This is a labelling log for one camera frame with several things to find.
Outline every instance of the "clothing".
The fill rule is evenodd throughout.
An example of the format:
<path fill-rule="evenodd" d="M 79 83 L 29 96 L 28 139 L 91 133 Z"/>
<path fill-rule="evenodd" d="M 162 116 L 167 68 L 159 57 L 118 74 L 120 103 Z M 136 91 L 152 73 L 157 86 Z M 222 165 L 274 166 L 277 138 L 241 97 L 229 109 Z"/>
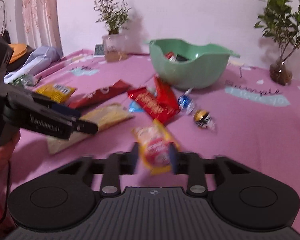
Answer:
<path fill-rule="evenodd" d="M 60 59 L 55 47 L 41 46 L 31 53 L 26 63 L 16 72 L 7 73 L 4 82 L 9 84 L 24 74 L 37 75 L 50 67 L 50 64 Z"/>

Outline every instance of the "human hand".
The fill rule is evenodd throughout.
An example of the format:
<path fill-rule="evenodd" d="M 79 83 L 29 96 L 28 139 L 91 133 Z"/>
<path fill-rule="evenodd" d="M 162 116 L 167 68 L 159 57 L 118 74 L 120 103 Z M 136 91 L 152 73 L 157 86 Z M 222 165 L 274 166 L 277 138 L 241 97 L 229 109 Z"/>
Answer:
<path fill-rule="evenodd" d="M 11 155 L 20 140 L 20 131 L 18 131 L 11 141 L 0 147 L 0 171 L 2 171 L 10 160 Z"/>

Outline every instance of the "beige packet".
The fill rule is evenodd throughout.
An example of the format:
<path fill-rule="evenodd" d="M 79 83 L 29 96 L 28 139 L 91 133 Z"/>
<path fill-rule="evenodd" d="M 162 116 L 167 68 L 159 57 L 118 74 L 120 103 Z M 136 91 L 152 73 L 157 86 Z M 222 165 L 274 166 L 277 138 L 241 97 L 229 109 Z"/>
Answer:
<path fill-rule="evenodd" d="M 88 112 L 87 114 L 83 115 L 80 119 L 96 123 L 99 128 L 97 132 L 98 134 L 99 132 L 108 129 L 111 126 L 114 126 L 120 122 L 131 119 L 133 117 L 134 116 L 130 112 L 123 109 L 121 104 L 114 103 L 108 106 L 92 110 L 91 112 Z M 48 151 L 51 155 L 56 154 L 90 136 L 91 135 L 89 134 L 80 132 L 73 132 L 70 135 L 69 140 L 47 136 Z"/>

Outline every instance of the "blue candy wrapper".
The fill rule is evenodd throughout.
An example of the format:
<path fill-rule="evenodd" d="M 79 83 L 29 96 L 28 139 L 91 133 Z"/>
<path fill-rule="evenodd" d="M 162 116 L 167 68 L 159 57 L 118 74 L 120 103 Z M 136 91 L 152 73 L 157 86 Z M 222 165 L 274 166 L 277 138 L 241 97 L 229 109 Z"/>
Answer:
<path fill-rule="evenodd" d="M 141 106 L 138 105 L 138 103 L 132 101 L 129 105 L 129 112 L 130 113 L 144 112 L 144 110 L 141 108 Z"/>
<path fill-rule="evenodd" d="M 179 97 L 178 104 L 181 112 L 190 114 L 195 108 L 195 102 L 188 96 L 192 89 L 189 89 L 184 95 Z"/>

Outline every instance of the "green bowl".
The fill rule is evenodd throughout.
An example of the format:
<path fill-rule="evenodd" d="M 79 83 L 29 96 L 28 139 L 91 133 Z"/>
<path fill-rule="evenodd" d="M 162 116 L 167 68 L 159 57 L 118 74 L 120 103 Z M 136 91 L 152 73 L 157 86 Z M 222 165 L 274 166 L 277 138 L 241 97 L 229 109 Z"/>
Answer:
<path fill-rule="evenodd" d="M 212 85 L 226 69 L 229 57 L 240 57 L 216 44 L 197 46 L 179 39 L 151 40 L 149 45 L 151 62 L 160 78 L 180 90 Z M 164 55 L 170 51 L 189 60 L 169 61 Z"/>

